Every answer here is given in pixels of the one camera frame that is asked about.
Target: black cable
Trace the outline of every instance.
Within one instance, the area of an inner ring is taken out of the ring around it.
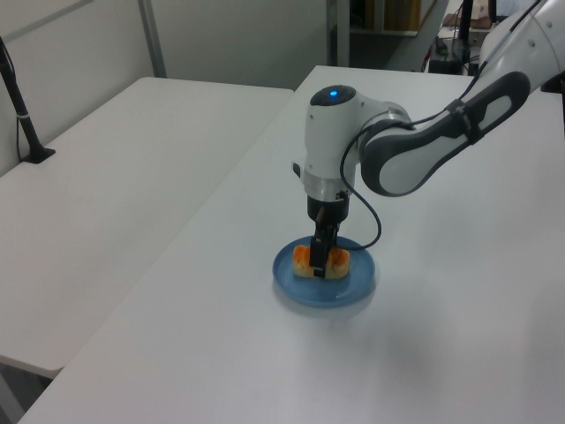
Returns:
[[[420,72],[424,72],[426,70],[426,65],[430,60],[430,57],[432,56],[432,46],[430,46],[430,48],[428,49],[426,56],[424,57],[424,62],[422,62],[422,66],[420,67]]]
[[[520,17],[520,19],[510,28],[510,32],[513,32],[516,29],[517,25],[524,20],[524,18],[539,4],[540,1],[541,0],[536,0],[536,2],[532,6],[530,6],[528,8],[528,10],[526,10],[526,12]],[[461,4],[459,9],[457,10],[457,13],[461,10],[461,7],[463,7],[463,4]],[[471,89],[475,86],[475,84],[478,81],[478,77],[483,72],[483,70],[485,69],[487,64],[488,64],[488,61],[485,61],[481,64],[481,66],[478,68],[477,74],[473,77],[469,86],[459,96],[459,100],[462,100],[471,91]],[[442,110],[441,112],[438,112],[435,115],[432,115],[430,117],[420,119],[419,121],[412,121],[412,122],[409,122],[407,124],[404,124],[404,125],[402,125],[402,127],[409,129],[409,128],[413,128],[414,125],[423,124],[424,122],[431,121],[432,119],[437,118],[441,113],[443,113],[444,110]],[[347,155],[349,154],[351,148],[358,141],[358,138],[361,137],[364,133],[366,133],[369,130],[369,128],[370,128],[370,126],[366,126],[365,128],[361,129],[355,135],[355,137],[353,137],[353,139],[350,141],[350,143],[347,145],[347,148],[345,149],[345,152],[343,153],[342,160],[341,160],[340,165],[339,165],[339,175],[342,178],[343,183],[351,191],[351,193],[354,194],[369,209],[369,211],[373,214],[374,220],[377,223],[377,235],[375,236],[375,238],[373,239],[372,242],[370,242],[370,243],[368,243],[364,246],[341,247],[342,249],[349,250],[349,251],[365,250],[368,247],[375,245],[377,243],[377,241],[379,241],[380,235],[382,234],[382,224],[380,222],[380,218],[379,218],[379,215],[377,214],[376,210],[374,210],[374,208],[369,204],[369,202],[361,194],[359,194],[359,192],[357,190],[355,190],[353,188],[353,186],[347,181],[347,179],[345,178],[345,172],[343,170],[343,168],[345,166],[345,159],[347,158]]]
[[[464,68],[464,70],[467,71],[467,73],[469,73],[469,68],[467,66],[465,66],[465,62],[463,61],[463,59],[462,58],[460,59],[459,56],[456,54],[456,49],[455,49],[456,32],[457,32],[457,27],[458,27],[457,16],[459,15],[459,12],[463,8],[463,3],[461,3],[461,5],[459,6],[459,9],[457,9],[457,11],[456,11],[456,22],[455,22],[455,26],[453,28],[453,38],[451,39],[451,56],[453,56],[453,58],[461,64],[461,66]]]
[[[8,57],[8,62],[10,63],[11,73],[14,76],[14,80],[16,80],[16,68],[14,67],[14,63],[11,60],[10,52],[6,48],[6,46],[2,43],[2,50],[4,51],[6,57]],[[19,152],[19,118],[16,117],[16,152],[18,153],[18,160],[22,163],[21,153]]]
[[[563,103],[563,130],[565,131],[565,74],[561,74],[561,101]]]
[[[350,152],[351,148],[353,147],[353,145],[355,143],[357,143],[358,138],[361,137],[363,134],[365,134],[369,128],[371,128],[371,126],[366,126],[365,128],[363,128],[361,131],[359,131],[355,137],[353,137],[353,139],[351,139],[350,143],[347,145],[347,148],[345,149],[345,152],[343,153],[342,156],[342,161],[339,165],[339,175],[342,178],[343,183],[345,184],[345,186],[351,191],[351,193],[355,194],[357,196],[357,198],[369,209],[369,211],[373,214],[374,220],[377,223],[377,235],[374,238],[374,240],[364,246],[355,246],[355,247],[342,247],[339,246],[342,249],[345,250],[350,250],[350,251],[357,251],[357,250],[365,250],[368,247],[371,247],[372,245],[374,245],[377,241],[379,241],[380,239],[380,235],[382,234],[382,225],[380,224],[380,218],[379,215],[377,214],[377,211],[374,210],[374,208],[369,204],[368,201],[365,200],[365,198],[358,193],[357,190],[355,190],[353,188],[353,185],[351,185],[347,179],[345,178],[345,172],[343,171],[343,168],[345,166],[345,159],[347,158],[347,154]]]
[[[534,8],[541,3],[541,0],[536,0],[528,9],[526,9],[526,11],[522,14],[522,16],[514,23],[514,25],[510,28],[510,32],[514,32],[514,30],[516,29],[516,27],[518,25],[520,25],[520,22],[522,22],[526,16],[528,16],[530,14],[531,11],[534,10]]]

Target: blue plate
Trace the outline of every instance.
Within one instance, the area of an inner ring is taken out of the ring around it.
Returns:
[[[359,246],[348,238],[337,238],[343,247]],[[310,307],[341,307],[364,298],[374,289],[374,261],[365,251],[350,252],[350,271],[338,280],[303,278],[292,270],[292,254],[297,245],[310,245],[310,237],[289,243],[273,262],[275,282],[291,299]]]

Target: bread piece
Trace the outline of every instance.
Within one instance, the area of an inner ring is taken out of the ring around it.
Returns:
[[[314,278],[314,268],[310,266],[310,247],[298,245],[292,255],[292,268],[297,276]],[[350,253],[338,247],[332,247],[326,262],[326,279],[346,276],[350,269]]]

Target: white wall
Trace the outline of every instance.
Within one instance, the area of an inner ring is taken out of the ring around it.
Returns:
[[[426,17],[434,3],[435,0],[420,0],[420,21]]]
[[[6,47],[42,144],[135,80],[153,76],[136,0],[95,0]],[[17,164],[15,119],[0,82],[0,176]],[[25,153],[26,140],[21,141]]]
[[[0,34],[3,38],[58,14],[81,0],[0,0]]]
[[[167,76],[296,89],[327,63],[327,0],[153,0]]]

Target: floor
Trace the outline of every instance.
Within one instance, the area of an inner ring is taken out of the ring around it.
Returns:
[[[437,34],[448,0],[436,0],[415,37],[353,34],[350,38],[350,66],[355,68],[419,72],[426,52]],[[335,32],[330,50],[335,61]],[[0,374],[8,383],[21,408],[26,411],[47,388],[50,381],[17,368],[0,365]],[[0,424],[15,424],[0,407]]]

